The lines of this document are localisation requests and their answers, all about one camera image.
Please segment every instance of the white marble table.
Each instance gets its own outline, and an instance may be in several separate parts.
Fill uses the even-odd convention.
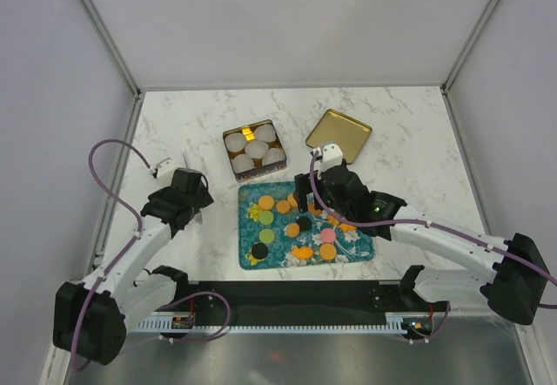
[[[372,126],[351,168],[370,189],[388,192],[455,224],[480,231],[481,223],[446,108],[437,87],[171,91],[147,93],[133,144],[151,163],[172,157],[203,172],[215,203],[204,224],[191,223],[148,268],[170,265],[191,280],[398,279],[412,264],[456,268],[438,256],[382,239],[376,257],[335,263],[245,271],[238,263],[237,194],[222,133],[271,118],[288,156],[288,167],[253,182],[293,180],[310,163],[305,138],[326,109]],[[137,209],[160,186],[131,155],[122,196]],[[134,219],[116,211],[108,254],[127,239]]]

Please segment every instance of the gray wall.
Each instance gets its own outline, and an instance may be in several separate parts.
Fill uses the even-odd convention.
[[[138,84],[440,84],[487,0],[94,0]]]
[[[493,230],[557,271],[557,0],[504,0],[451,90]],[[557,303],[548,286],[545,302]],[[540,310],[554,361],[557,313]]]
[[[0,377],[31,385],[103,199],[89,148],[122,134],[131,94],[77,0],[0,0],[0,24]],[[115,150],[99,156],[106,178]]]

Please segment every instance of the orange disc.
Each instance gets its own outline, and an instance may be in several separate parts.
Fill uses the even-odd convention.
[[[311,215],[315,216],[321,215],[321,213],[323,212],[320,209],[315,209],[315,204],[313,202],[307,207],[307,209],[310,210]]]
[[[339,228],[342,230],[343,233],[354,231],[356,229],[355,226],[349,226],[348,224],[340,224]]]
[[[296,224],[295,222],[292,222],[291,224],[288,224],[286,226],[286,235],[288,237],[292,237],[292,238],[298,237],[298,235],[299,235],[299,225]]]
[[[290,203],[287,200],[280,200],[277,203],[277,211],[279,211],[280,213],[289,213],[290,208]]]
[[[263,209],[264,211],[271,211],[272,208],[275,206],[275,199],[273,199],[272,196],[265,195],[259,198],[258,203],[259,206],[261,206],[261,209]]]
[[[327,216],[327,221],[329,222],[329,224],[331,224],[332,226],[337,226],[339,224],[339,220],[337,220],[336,218],[334,218],[331,215]]]
[[[331,243],[324,243],[319,248],[319,254],[325,260],[333,260],[337,257],[337,248]]]
[[[290,195],[288,195],[288,203],[290,204],[290,206],[292,208],[297,208],[298,207],[298,201],[296,200],[296,198],[294,198],[294,193],[291,193]]]

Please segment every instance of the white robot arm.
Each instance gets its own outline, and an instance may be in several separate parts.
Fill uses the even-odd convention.
[[[132,283],[155,253],[213,202],[204,178],[200,172],[189,169],[173,171],[170,186],[149,195],[149,202],[141,211],[144,226],[141,233],[134,233],[138,239],[133,246],[125,253],[128,245],[121,246],[115,256],[106,258],[106,263],[81,282],[65,282],[58,289],[55,346],[71,349],[77,319],[89,295],[91,301],[79,331],[77,353],[107,364],[117,356],[128,331],[181,296],[181,287],[188,284],[187,274],[172,267],[158,267],[138,287],[132,287]]]
[[[520,256],[547,271],[531,239],[519,233],[512,240],[475,233],[421,212],[401,198],[369,192],[358,175],[347,169],[338,145],[322,145],[312,155],[312,168],[320,162],[319,169],[295,178],[301,212],[307,210],[307,195],[317,190],[317,208],[329,208],[335,218],[356,225],[362,233],[416,246],[464,267],[410,267],[399,287],[408,300],[451,301],[461,307],[487,305],[512,322],[532,323],[547,280],[505,256]]]

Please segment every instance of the floral tray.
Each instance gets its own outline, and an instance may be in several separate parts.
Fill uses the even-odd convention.
[[[353,226],[339,224],[325,211],[316,210],[312,201],[310,211],[303,214],[299,213],[292,196],[289,201],[292,206],[284,206],[294,188],[294,182],[278,182],[244,185],[238,189],[238,257],[243,269],[350,263],[373,258],[371,237]],[[259,200],[268,196],[275,205],[269,209],[266,198],[266,209],[263,209]],[[298,235],[294,236],[298,229],[289,231],[292,223],[301,228]]]

